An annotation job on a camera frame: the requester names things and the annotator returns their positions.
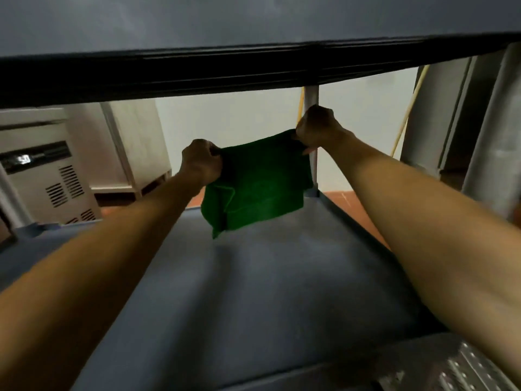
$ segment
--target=forearm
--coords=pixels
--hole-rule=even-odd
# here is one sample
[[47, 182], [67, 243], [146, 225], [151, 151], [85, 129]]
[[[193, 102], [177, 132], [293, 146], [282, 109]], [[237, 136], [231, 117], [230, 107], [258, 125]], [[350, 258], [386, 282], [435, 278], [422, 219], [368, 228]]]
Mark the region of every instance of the forearm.
[[201, 185], [171, 178], [64, 244], [0, 295], [0, 384], [68, 389]]
[[519, 230], [352, 135], [331, 143], [325, 149], [426, 305], [519, 384]]

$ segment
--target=vent slot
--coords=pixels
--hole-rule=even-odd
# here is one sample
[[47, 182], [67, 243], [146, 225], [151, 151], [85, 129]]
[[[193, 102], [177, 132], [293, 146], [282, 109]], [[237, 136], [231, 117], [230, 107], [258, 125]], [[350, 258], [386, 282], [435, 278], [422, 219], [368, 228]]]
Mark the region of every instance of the vent slot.
[[78, 175], [76, 171], [71, 166], [61, 167], [60, 174], [62, 175], [63, 182], [69, 191], [69, 194], [72, 198], [83, 195], [83, 188], [81, 187], [80, 180], [78, 179]]
[[51, 185], [50, 187], [45, 188], [45, 191], [54, 207], [59, 207], [62, 204], [67, 203], [67, 196], [65, 195], [62, 184], [58, 183]]
[[94, 221], [96, 219], [96, 216], [94, 215], [91, 209], [82, 212], [80, 217], [82, 221]]

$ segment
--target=floor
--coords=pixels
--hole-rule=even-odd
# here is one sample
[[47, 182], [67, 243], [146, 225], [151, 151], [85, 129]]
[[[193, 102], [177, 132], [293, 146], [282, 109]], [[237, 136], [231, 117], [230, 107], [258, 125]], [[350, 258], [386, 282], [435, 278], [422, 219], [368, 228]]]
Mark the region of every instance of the floor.
[[[344, 210], [348, 215], [357, 221], [360, 225], [362, 225], [369, 233], [371, 233], [374, 237], [376, 237], [381, 243], [387, 245], [381, 236], [380, 232], [376, 229], [373, 222], [369, 219], [369, 216], [365, 212], [360, 200], [356, 197], [355, 192], [353, 191], [335, 191], [335, 192], [325, 192], [326, 196], [335, 203], [338, 207]], [[194, 197], [190, 203], [188, 204], [188, 208], [190, 207], [199, 207], [203, 202], [204, 198], [204, 188], [199, 192], [199, 194]], [[121, 209], [121, 206], [108, 206], [101, 208], [101, 214], [103, 217], [107, 217], [112, 214], [114, 211]]]

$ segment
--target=metal leg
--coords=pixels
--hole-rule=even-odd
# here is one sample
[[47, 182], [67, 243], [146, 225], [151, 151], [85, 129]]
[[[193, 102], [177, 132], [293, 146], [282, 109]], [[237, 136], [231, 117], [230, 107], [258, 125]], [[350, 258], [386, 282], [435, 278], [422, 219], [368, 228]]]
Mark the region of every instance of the metal leg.
[[18, 192], [0, 164], [0, 207], [11, 223], [11, 229], [22, 228], [34, 223]]
[[[304, 112], [312, 105], [318, 104], [318, 85], [306, 86], [304, 88]], [[317, 155], [318, 151], [309, 154], [311, 163], [311, 176], [313, 177], [313, 186], [318, 189], [317, 184]]]
[[521, 43], [505, 52], [462, 192], [504, 218], [521, 196]]

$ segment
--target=green microfiber towel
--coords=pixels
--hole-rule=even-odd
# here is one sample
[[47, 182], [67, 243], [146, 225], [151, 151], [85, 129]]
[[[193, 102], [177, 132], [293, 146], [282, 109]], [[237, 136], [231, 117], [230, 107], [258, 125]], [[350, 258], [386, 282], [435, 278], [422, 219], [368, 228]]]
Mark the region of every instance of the green microfiber towel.
[[201, 205], [213, 238], [303, 207], [313, 181], [309, 156], [302, 156], [305, 147], [291, 138], [294, 132], [220, 150], [223, 171], [206, 187]]

